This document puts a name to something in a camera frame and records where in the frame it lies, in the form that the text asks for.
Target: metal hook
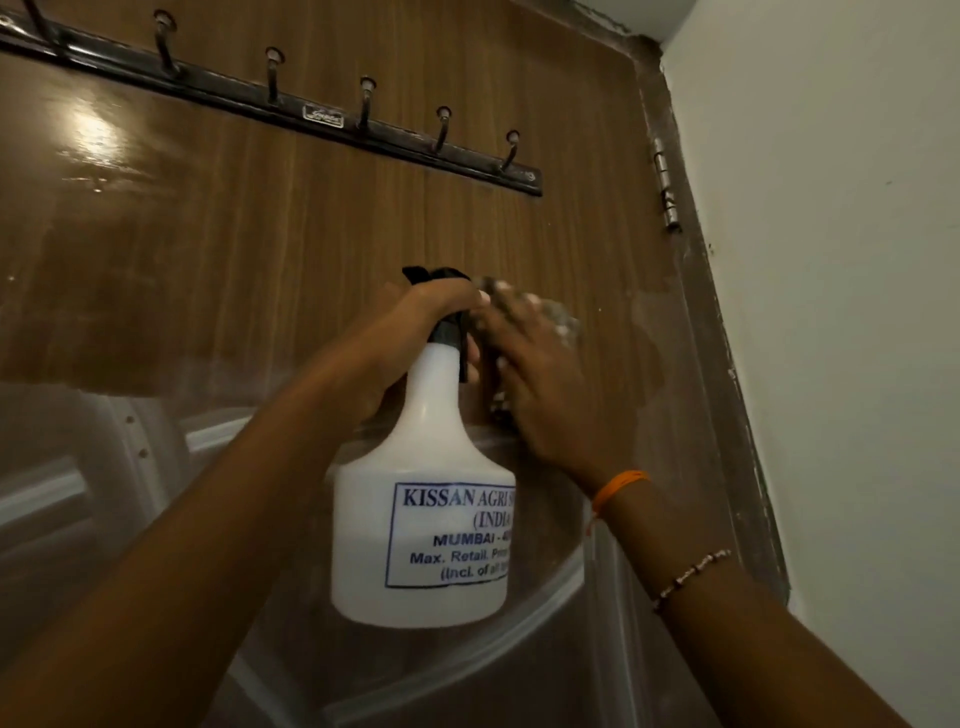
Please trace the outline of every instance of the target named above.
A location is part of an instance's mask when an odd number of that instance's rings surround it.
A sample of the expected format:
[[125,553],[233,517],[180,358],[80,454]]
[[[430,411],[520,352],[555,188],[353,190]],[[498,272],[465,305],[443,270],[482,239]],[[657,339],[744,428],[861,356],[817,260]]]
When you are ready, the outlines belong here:
[[276,103],[276,67],[287,60],[283,51],[274,46],[267,48],[267,101]]
[[437,142],[433,145],[433,153],[437,154],[444,147],[444,142],[446,141],[446,133],[450,129],[450,116],[453,115],[453,111],[450,110],[450,107],[439,107],[437,109],[437,116],[440,117],[440,133],[437,134]]
[[60,39],[54,32],[54,29],[50,27],[50,23],[47,22],[47,19],[43,17],[43,13],[40,12],[40,8],[36,6],[34,0],[23,0],[23,5],[27,9],[27,14],[30,16],[30,19],[34,22],[34,27],[40,34],[40,37],[46,40],[50,45],[59,47]]
[[176,76],[180,70],[170,56],[170,49],[167,48],[167,34],[177,31],[177,21],[174,20],[173,15],[165,10],[155,10],[154,20],[156,21],[154,40],[156,41],[156,49],[160,54],[160,60],[163,62],[163,70],[171,76]]
[[360,108],[360,120],[357,122],[357,128],[366,131],[370,124],[370,103],[373,90],[376,88],[376,81],[370,76],[364,76],[360,79],[360,87],[363,89],[363,106]]
[[510,142],[510,154],[507,155],[507,158],[504,159],[500,165],[500,172],[506,172],[507,167],[514,161],[514,157],[516,157],[516,145],[520,141],[520,132],[516,129],[510,129],[507,132],[507,141]]

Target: white wall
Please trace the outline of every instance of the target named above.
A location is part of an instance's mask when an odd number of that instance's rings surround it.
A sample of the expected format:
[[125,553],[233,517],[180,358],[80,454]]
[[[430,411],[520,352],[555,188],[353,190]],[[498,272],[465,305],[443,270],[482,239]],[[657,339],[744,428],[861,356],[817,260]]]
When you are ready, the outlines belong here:
[[665,40],[673,35],[696,0],[572,0],[582,12],[625,36]]
[[960,725],[960,3],[700,0],[664,68],[804,619]]

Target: orange thread bracelet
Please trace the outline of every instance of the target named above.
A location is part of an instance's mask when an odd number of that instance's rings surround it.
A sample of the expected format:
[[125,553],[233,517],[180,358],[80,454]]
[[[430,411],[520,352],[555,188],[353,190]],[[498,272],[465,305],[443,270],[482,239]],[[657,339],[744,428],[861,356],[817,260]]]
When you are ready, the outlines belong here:
[[600,518],[600,509],[607,505],[607,501],[619,493],[621,488],[638,480],[650,480],[650,475],[644,471],[624,471],[614,475],[607,485],[597,491],[597,495],[593,497],[593,518],[587,526],[587,535],[590,533],[593,522]]

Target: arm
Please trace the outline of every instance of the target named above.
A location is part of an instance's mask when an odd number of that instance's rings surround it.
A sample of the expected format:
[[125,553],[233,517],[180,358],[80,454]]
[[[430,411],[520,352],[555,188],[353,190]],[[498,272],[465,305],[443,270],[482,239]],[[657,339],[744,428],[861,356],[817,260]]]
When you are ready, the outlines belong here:
[[4,723],[194,725],[302,532],[324,472],[438,319],[477,306],[466,280],[384,289],[107,576],[0,678]]
[[[574,352],[528,300],[501,287],[476,327],[497,361],[520,430],[587,497],[631,467],[593,410]],[[647,594],[656,596],[717,543],[655,486],[637,482],[604,506]],[[707,567],[660,612],[726,726],[888,726],[906,723],[734,559]]]

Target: bottle cap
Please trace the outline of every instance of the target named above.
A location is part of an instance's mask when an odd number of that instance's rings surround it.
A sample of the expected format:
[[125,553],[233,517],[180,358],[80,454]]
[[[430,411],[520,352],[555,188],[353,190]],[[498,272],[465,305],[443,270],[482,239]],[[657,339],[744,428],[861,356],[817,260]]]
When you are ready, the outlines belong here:
[[[470,276],[461,273],[456,268],[436,268],[428,271],[421,265],[408,265],[403,268],[403,275],[412,284],[426,283],[437,279],[467,279]],[[460,352],[460,381],[467,381],[467,322],[466,312],[457,311],[444,316],[430,331],[427,337],[428,344],[447,344]]]

